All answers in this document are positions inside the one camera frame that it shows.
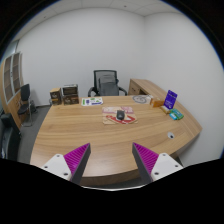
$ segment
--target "purple sign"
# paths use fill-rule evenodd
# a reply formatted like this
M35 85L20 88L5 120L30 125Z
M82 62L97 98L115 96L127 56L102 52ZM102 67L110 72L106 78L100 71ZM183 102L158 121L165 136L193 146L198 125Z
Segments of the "purple sign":
M166 95L166 99L164 102L164 106L166 106L169 110L173 109L173 106L176 102L177 94L172 92L171 90L168 90L168 93Z

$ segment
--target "wooden cabinet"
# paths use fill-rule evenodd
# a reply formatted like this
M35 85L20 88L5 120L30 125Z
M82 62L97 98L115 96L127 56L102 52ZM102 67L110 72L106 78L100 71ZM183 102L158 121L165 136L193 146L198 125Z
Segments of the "wooden cabinet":
M1 64L0 96L4 112L12 114L18 128L21 126L20 118L17 114L19 110L20 87L23 85L21 78L21 53L17 52L7 57Z
M148 95L149 93L145 91L141 86L139 86L134 79L130 80L128 95Z

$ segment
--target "document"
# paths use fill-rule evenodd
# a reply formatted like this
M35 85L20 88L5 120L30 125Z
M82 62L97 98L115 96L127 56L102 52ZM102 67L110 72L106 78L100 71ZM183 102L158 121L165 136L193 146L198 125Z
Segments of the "document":
M103 104L102 97L82 98L82 106L94 106Z

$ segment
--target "office chair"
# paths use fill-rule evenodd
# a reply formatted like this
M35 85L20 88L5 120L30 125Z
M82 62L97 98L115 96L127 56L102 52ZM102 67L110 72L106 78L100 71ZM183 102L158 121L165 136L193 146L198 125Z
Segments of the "office chair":
M94 73L94 87L91 87L88 92L88 97L91 97L91 92L95 92L95 96L119 96L119 90L125 93L127 91L119 87L117 84L117 71L114 70L95 70ZM100 83L104 85L104 90L100 91Z
M26 85L21 87L21 98L19 100L19 103L20 103L20 108L19 108L17 113L20 117L21 125L23 127L32 126L32 118L31 118L31 110L30 110L30 105L31 105L31 102L30 102L30 85L29 84L26 84ZM29 114L30 114L30 125L25 126L25 125L22 124L21 115L27 113L28 109L29 109Z
M21 133L10 113L0 119L0 157L17 161Z

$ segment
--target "box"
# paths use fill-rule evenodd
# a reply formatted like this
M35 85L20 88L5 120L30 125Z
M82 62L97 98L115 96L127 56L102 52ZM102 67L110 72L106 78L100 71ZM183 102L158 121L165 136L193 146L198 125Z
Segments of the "box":
M70 94L63 96L64 105L78 104L79 96L78 94Z
M77 84L64 85L64 87L62 87L62 93L64 96L71 94L78 94L78 85Z
M50 91L52 105L59 105L62 103L61 100L61 88L54 88Z
M161 100L160 98L158 97L154 97L152 100L151 100L151 105L152 107L160 107L160 106L163 106L164 104L164 100Z

